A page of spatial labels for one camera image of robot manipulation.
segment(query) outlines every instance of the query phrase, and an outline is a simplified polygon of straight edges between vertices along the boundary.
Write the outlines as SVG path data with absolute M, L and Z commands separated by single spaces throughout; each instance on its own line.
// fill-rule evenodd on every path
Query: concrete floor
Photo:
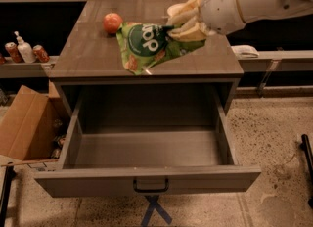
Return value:
M 7 108 L 0 107 L 0 118 Z M 245 193 L 164 195 L 159 204 L 152 203 L 155 207 L 139 196 L 54 199 L 32 179 L 29 167 L 16 166 L 5 226 L 313 226 L 313 209 L 307 203 L 313 187 L 298 148 L 301 134 L 313 143 L 313 93 L 237 98 L 227 118 L 239 162 L 262 168 Z M 0 163 L 8 161 L 0 157 Z

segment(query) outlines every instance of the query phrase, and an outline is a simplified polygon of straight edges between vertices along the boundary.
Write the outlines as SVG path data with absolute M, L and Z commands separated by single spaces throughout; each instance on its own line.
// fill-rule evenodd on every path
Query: apple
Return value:
M 103 26 L 107 34 L 116 34 L 123 18 L 118 13 L 108 13 L 104 16 Z

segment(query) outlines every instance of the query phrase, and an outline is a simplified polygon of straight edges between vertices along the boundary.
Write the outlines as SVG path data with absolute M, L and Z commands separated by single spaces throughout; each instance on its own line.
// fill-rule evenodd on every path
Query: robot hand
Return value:
M 168 32 L 170 37 L 177 41 L 189 42 L 205 40 L 211 34 L 200 19 L 200 4 L 201 0 L 188 0 L 169 9 L 170 18 L 167 25 L 178 26 Z

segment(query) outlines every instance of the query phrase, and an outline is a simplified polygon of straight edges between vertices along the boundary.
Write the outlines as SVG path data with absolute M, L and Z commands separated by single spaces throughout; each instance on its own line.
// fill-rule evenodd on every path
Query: drawer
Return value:
M 260 174 L 235 158 L 214 84 L 86 85 L 56 167 L 36 171 L 52 197 L 246 191 Z

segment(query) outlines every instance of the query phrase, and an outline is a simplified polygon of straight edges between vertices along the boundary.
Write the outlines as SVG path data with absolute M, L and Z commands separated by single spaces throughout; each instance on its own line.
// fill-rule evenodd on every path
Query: green bag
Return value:
M 192 52 L 203 41 L 179 42 L 168 36 L 174 26 L 149 23 L 122 23 L 116 37 L 125 69 L 136 75 L 153 66 Z

